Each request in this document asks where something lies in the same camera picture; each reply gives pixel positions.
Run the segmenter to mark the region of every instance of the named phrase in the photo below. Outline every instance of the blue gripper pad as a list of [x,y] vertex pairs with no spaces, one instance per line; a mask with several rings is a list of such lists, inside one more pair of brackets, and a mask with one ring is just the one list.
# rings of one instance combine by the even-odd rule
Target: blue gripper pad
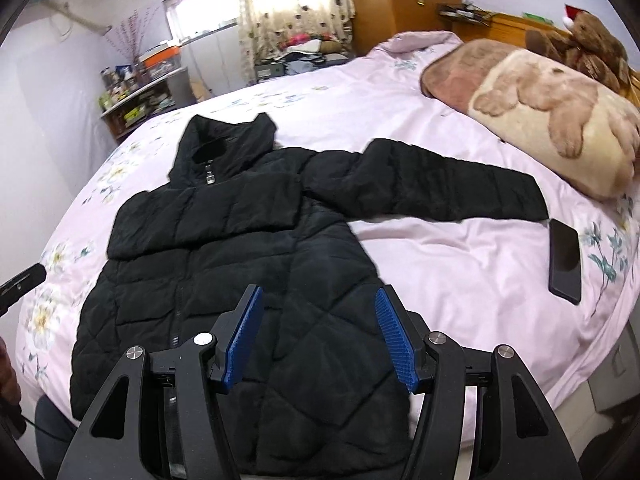
[[222,377],[222,383],[227,391],[242,380],[244,366],[254,348],[255,336],[262,322],[262,314],[264,314],[264,305],[262,303],[262,288],[259,286],[251,296],[244,315],[238,323],[234,338],[226,350],[226,371]]
[[383,288],[380,288],[376,293],[376,317],[396,369],[398,380],[406,386],[409,393],[414,393],[418,387],[414,352],[391,300]]

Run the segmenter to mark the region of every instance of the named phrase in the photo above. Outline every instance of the floor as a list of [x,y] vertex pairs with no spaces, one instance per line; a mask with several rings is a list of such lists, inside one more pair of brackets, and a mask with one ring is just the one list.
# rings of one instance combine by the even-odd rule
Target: floor
[[[587,383],[582,384],[570,400],[571,402],[565,402],[556,410],[556,416],[574,450],[575,457],[580,458],[593,437],[612,427],[612,419],[596,413]],[[455,480],[468,480],[472,452],[472,448],[460,452]]]

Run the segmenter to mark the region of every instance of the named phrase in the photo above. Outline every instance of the black puffer jacket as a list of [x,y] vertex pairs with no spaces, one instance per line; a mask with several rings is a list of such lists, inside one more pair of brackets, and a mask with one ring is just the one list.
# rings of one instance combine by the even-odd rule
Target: black puffer jacket
[[179,345],[257,283],[256,346],[220,399],[240,470],[380,478],[408,452],[409,403],[376,322],[376,267],[346,218],[541,221],[545,202],[516,171],[386,139],[364,153],[274,150],[275,131],[265,114],[236,125],[196,116],[170,183],[122,206],[82,308],[73,413],[82,418],[127,348]]

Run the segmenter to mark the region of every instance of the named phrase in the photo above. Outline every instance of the person's leg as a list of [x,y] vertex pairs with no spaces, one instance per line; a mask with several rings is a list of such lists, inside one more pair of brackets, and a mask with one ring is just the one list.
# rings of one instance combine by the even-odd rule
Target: person's leg
[[49,397],[40,397],[36,404],[35,424],[47,433],[58,437],[50,437],[36,429],[36,446],[45,480],[56,480],[66,450],[76,434],[76,427],[56,408]]

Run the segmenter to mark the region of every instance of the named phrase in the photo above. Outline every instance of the pipe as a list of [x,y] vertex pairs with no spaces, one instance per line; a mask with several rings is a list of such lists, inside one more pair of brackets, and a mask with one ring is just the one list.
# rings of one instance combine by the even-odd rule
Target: pipe
[[100,34],[101,36],[106,35],[113,28],[111,25],[109,25],[108,27],[103,27],[101,25],[98,25],[97,23],[90,22],[89,20],[86,20],[86,19],[82,18],[81,16],[78,16],[77,14],[75,14],[75,13],[71,12],[71,10],[69,10],[69,4],[68,3],[59,4],[59,3],[54,2],[52,0],[49,0],[47,2],[41,2],[41,3],[44,6],[49,7],[49,9],[55,10],[56,12],[59,12],[63,16],[68,17],[70,20],[73,20],[74,22],[79,23],[83,27],[88,28],[89,30],[92,30],[96,34]]

